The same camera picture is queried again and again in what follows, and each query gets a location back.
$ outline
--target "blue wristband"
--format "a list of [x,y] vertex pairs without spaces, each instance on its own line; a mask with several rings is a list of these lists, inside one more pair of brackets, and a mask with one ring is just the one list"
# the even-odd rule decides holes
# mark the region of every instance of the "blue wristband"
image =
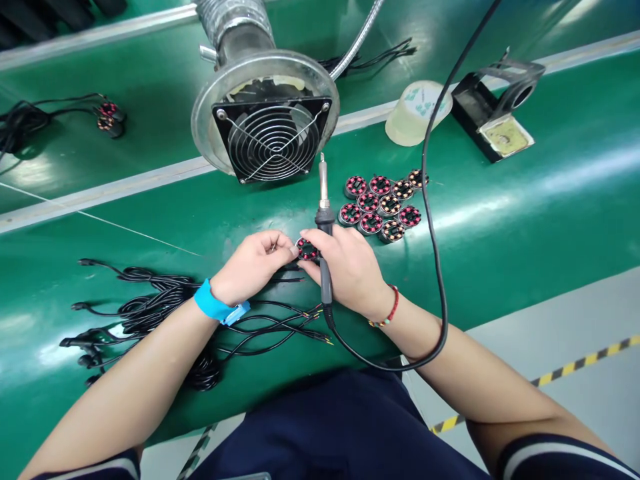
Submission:
[[251,310],[248,301],[242,302],[235,307],[225,305],[211,294],[209,279],[198,288],[193,296],[198,308],[202,310],[210,319],[216,319],[223,325],[233,325],[246,312]]

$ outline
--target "gray floor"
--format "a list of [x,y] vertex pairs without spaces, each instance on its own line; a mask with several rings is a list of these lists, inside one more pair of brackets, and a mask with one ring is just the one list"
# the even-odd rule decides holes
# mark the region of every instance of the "gray floor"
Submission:
[[[476,340],[534,379],[625,338],[640,334],[640,268],[560,295],[470,330]],[[592,428],[631,468],[640,471],[640,346],[602,359],[542,387]],[[405,384],[427,424],[455,414],[415,373]],[[219,424],[202,456],[241,421]],[[441,438],[482,466],[464,425]],[[145,450],[143,478],[174,480],[196,444],[186,437]]]

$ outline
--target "beaded bracelet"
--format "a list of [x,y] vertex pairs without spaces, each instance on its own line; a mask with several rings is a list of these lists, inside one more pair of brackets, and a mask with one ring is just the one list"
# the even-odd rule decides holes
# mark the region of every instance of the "beaded bracelet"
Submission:
[[395,302],[393,302],[393,308],[391,309],[391,313],[387,316],[387,318],[382,320],[382,322],[372,322],[371,320],[369,320],[370,326],[374,328],[382,328],[385,325],[389,324],[391,320],[393,320],[393,316],[395,315],[395,310],[398,308],[398,302],[400,301],[400,292],[398,292],[398,287],[396,287],[395,285],[389,285],[389,286],[393,289],[393,292],[395,293]]

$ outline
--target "green workbench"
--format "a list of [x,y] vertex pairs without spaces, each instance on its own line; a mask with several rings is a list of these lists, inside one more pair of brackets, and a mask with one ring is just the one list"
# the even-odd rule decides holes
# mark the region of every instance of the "green workbench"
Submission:
[[[452,117],[435,130],[429,188],[451,321],[458,327],[472,328],[640,264],[640,85],[629,81],[639,61],[635,52],[545,76],[517,112],[536,145],[501,163],[490,164]],[[345,201],[348,176],[398,178],[420,161],[420,147],[396,146],[383,124],[334,137],[324,152],[336,208]],[[297,238],[313,226],[317,200],[315,169],[288,183],[246,186],[212,172],[89,210],[202,257],[80,215],[0,236],[0,448],[7,478],[84,392],[91,374],[76,364],[80,350],[58,343],[106,321],[70,305],[91,301],[113,311],[152,293],[148,285],[117,281],[106,269],[80,267],[78,258],[202,280],[252,232],[281,229]],[[420,208],[419,200],[415,204]],[[385,279],[438,314],[428,236],[422,224],[398,244],[369,241]],[[318,303],[319,289],[311,281],[280,284],[262,296],[309,308]],[[340,307],[335,316],[363,354],[395,354],[362,319]],[[323,320],[314,327],[326,331]],[[153,441],[246,411],[296,379],[345,366],[358,363],[342,347],[296,336],[260,357],[234,359],[213,390],[178,396]]]
[[[276,0],[267,12],[278,48],[316,59],[343,54],[373,0]],[[136,0],[124,17],[182,0]],[[397,100],[412,81],[444,82],[491,0],[389,0],[366,42],[363,60],[412,37],[418,50],[386,67],[338,81],[341,114]],[[310,27],[309,22],[317,24]],[[640,29],[636,2],[506,1],[471,50],[462,75],[511,56],[534,60]],[[199,156],[189,118],[213,66],[199,58],[207,44],[197,20],[136,38],[114,41],[16,69],[0,71],[0,111],[18,100],[106,93],[129,113],[126,136],[112,141],[87,115],[58,118],[21,161],[8,155],[0,181],[54,199]],[[38,200],[0,190],[0,213]]]

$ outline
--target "hand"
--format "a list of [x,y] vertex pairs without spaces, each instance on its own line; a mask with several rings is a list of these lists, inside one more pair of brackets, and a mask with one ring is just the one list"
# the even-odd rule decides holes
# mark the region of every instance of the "hand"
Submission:
[[[317,229],[302,230],[300,235],[327,261],[336,300],[375,322],[391,313],[395,294],[383,280],[375,254],[358,230],[334,225],[333,236]],[[298,265],[320,284],[318,265],[310,261]]]
[[297,256],[298,248],[280,230],[254,233],[210,280],[211,294],[234,307],[262,290],[280,267]]

